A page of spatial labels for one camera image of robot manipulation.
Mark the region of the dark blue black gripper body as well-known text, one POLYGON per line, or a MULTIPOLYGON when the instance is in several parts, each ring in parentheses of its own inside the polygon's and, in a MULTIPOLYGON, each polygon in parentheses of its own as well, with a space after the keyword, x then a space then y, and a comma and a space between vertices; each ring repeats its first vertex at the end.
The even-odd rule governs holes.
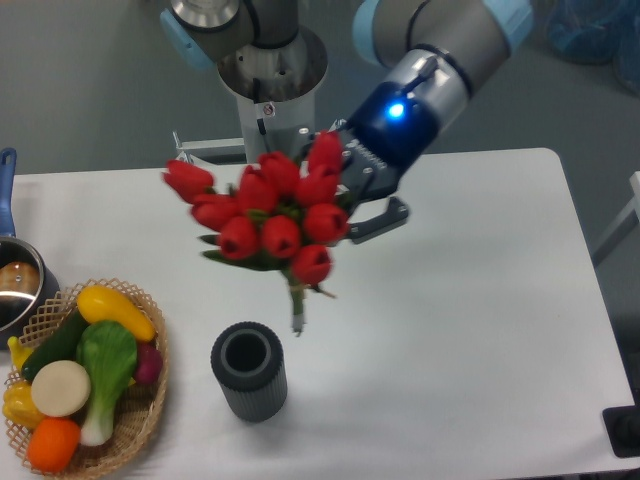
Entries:
POLYGON ((385 81, 348 119, 332 126, 347 153, 340 181, 351 205, 395 193, 402 176, 436 138, 441 122, 428 92, 426 80, 385 81))

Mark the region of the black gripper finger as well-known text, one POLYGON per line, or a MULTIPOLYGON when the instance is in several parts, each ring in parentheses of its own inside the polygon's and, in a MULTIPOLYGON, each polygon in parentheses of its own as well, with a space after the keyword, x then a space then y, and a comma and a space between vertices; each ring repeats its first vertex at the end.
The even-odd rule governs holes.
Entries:
POLYGON ((408 218, 408 205, 400 198, 391 196, 384 212, 370 219, 352 223, 346 238, 353 244, 362 244, 405 225, 408 218))
POLYGON ((297 165, 301 165, 307 159, 318 135, 318 132, 312 132, 310 130, 300 130, 298 132, 296 138, 296 146, 298 147, 298 150, 294 156, 294 162, 297 165))

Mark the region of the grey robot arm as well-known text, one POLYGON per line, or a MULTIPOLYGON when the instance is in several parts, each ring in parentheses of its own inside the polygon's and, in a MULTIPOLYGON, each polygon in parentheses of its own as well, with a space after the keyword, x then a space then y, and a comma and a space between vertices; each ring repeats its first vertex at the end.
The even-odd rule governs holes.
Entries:
MULTIPOLYGON (((248 161, 269 151, 309 150, 315 95, 328 57, 299 21, 294 1, 172 1, 161 12, 166 37, 184 61, 215 68, 235 97, 238 138, 178 142, 185 161, 248 161)), ((355 224, 361 243, 404 224, 401 178, 516 51, 533 24, 527 1, 366 1, 352 27, 359 55, 387 69, 356 111, 334 122, 344 145, 342 188, 349 208, 385 200, 355 224)))

